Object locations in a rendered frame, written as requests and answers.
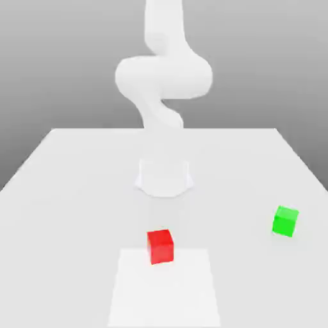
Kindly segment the small red cube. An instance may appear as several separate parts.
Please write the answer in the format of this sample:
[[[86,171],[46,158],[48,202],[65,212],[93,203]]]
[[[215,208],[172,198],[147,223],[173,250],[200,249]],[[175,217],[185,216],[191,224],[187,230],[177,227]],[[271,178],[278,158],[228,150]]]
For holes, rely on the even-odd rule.
[[[168,229],[147,232],[147,249],[152,265],[174,260],[174,241]]]

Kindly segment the small green cube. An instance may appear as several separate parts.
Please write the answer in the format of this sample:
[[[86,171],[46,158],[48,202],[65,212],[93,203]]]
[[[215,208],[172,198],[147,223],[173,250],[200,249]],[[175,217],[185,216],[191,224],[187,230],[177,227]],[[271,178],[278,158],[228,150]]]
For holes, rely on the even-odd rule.
[[[295,231],[298,215],[299,211],[297,209],[278,206],[274,215],[272,232],[291,238]]]

